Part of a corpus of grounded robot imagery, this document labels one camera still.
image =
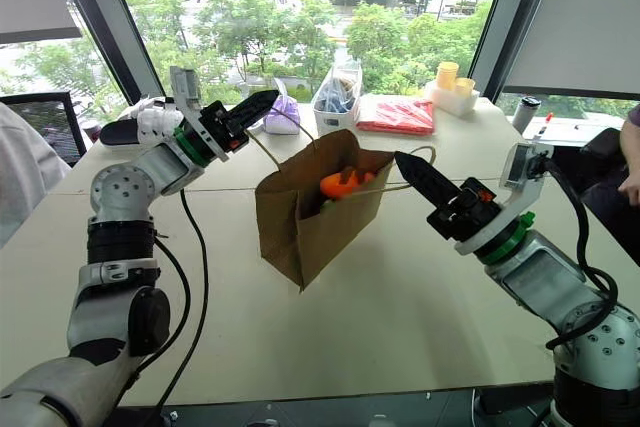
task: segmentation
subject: orange object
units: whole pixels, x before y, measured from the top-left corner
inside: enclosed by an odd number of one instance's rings
[[[346,182],[341,183],[342,175],[342,172],[338,172],[337,174],[329,175],[322,179],[320,181],[320,190],[322,193],[330,199],[341,199],[353,192],[353,189],[356,187],[376,178],[371,172],[366,172],[363,181],[360,182],[358,180],[358,174],[352,169]]]

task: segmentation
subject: office chair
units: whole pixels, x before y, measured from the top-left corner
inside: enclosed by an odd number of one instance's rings
[[[0,97],[27,121],[73,167],[87,151],[69,92],[44,92]]]

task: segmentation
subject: window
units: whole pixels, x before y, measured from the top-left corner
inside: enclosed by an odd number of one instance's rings
[[[527,95],[503,92],[496,105],[507,116],[512,116],[520,99]],[[628,112],[638,104],[637,101],[567,95],[533,94],[533,97],[542,104],[524,131],[524,138],[532,139],[538,135],[547,115],[553,114],[541,141],[563,145],[581,146],[608,127],[620,129]]]
[[[0,45],[0,96],[64,90],[78,122],[113,120],[127,106],[72,0],[82,37]]]
[[[466,75],[492,0],[126,0],[163,86],[198,70],[203,99],[233,104],[274,76],[309,101],[334,59],[368,92],[414,94],[442,60]]]

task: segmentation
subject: yellow cup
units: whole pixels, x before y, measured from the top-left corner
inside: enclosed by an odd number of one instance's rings
[[[456,79],[455,93],[461,97],[470,97],[473,93],[473,88],[476,85],[476,81],[473,79],[467,79],[466,77],[459,77]]]
[[[440,62],[436,75],[436,85],[441,89],[453,90],[457,75],[458,64],[455,62]]]

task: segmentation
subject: black cable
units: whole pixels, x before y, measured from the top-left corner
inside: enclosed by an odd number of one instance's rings
[[[587,210],[580,200],[580,197],[569,183],[569,180],[551,159],[547,159],[545,161],[545,168],[549,171],[553,178],[556,179],[558,185],[560,185],[560,188],[562,188],[565,195],[569,198],[569,202],[571,202],[571,205],[573,206],[573,209],[575,210],[578,217],[578,242],[576,246],[578,266],[584,272],[587,278],[591,280],[591,282],[593,282],[593,284],[605,296],[604,302],[602,303],[602,308],[593,317],[591,317],[591,319],[589,319],[580,327],[560,334],[558,337],[550,340],[545,344],[545,347],[547,349],[553,350],[558,345],[576,339],[581,335],[584,335],[598,327],[609,316],[611,310],[618,303],[618,285],[616,284],[613,277],[611,277],[609,274],[600,269],[596,269],[595,267],[591,267],[587,263],[586,250],[587,241],[589,239],[589,217],[587,216]]]
[[[180,277],[180,282],[182,282],[182,288],[184,290],[184,309],[182,310],[182,317],[180,318],[180,322],[178,323],[176,330],[173,332],[169,340],[167,340],[162,345],[162,347],[158,349],[158,351],[156,351],[152,356],[147,358],[144,362],[140,364],[140,366],[138,366],[138,368],[136,369],[137,375],[140,375],[140,373],[144,369],[146,369],[151,364],[153,364],[162,354],[164,354],[167,350],[169,350],[169,348],[173,345],[176,339],[180,337],[180,334],[182,333],[182,330],[184,329],[184,326],[187,323],[187,319],[189,318],[189,311],[191,310],[191,289],[189,287],[189,279],[187,279],[187,276],[185,275],[184,270],[180,265],[180,262],[178,262],[178,259],[176,259],[176,257],[173,255],[171,250],[169,250],[169,248],[166,245],[164,245],[160,241],[160,239],[156,237],[154,239],[154,242],[158,246],[158,248],[162,252],[164,252],[164,255],[166,255],[167,258],[171,261],[171,263],[176,269],[176,272],[178,272],[178,276]]]
[[[547,405],[542,412],[540,412],[533,422],[531,423],[531,427],[540,427],[544,419],[546,419],[549,415],[551,415],[551,404]]]
[[[209,305],[209,263],[207,260],[207,246],[204,242],[204,237],[202,235],[202,232],[200,231],[200,227],[198,227],[197,222],[195,221],[195,219],[193,218],[193,215],[191,214],[191,210],[189,209],[189,205],[187,204],[187,197],[184,193],[184,189],[180,190],[180,201],[182,202],[182,207],[184,208],[184,211],[187,214],[187,217],[189,219],[189,222],[191,223],[191,226],[193,227],[193,230],[196,231],[196,235],[198,236],[198,241],[200,242],[200,249],[202,250],[202,266],[203,266],[202,311],[200,312],[200,320],[198,321],[198,326],[196,327],[196,333],[193,337],[193,341],[191,342],[191,346],[189,347],[187,354],[184,356],[182,363],[178,367],[178,370],[176,371],[176,373],[173,375],[173,378],[171,379],[171,382],[169,383],[164,393],[162,394],[162,397],[160,397],[160,400],[156,404],[155,408],[151,411],[151,413],[147,417],[145,424],[148,424],[149,421],[153,421],[154,417],[157,417],[158,415],[160,415],[160,412],[162,411],[162,407],[164,406],[165,402],[169,398],[169,395],[171,395],[171,392],[173,391],[176,384],[178,383],[178,380],[180,380],[180,377],[182,376],[184,369],[187,367],[187,364],[191,360],[191,357],[193,356],[193,353],[195,352],[196,347],[198,346],[198,341],[200,340],[200,336],[202,335],[202,329],[204,328],[204,322],[207,317],[207,307]]]

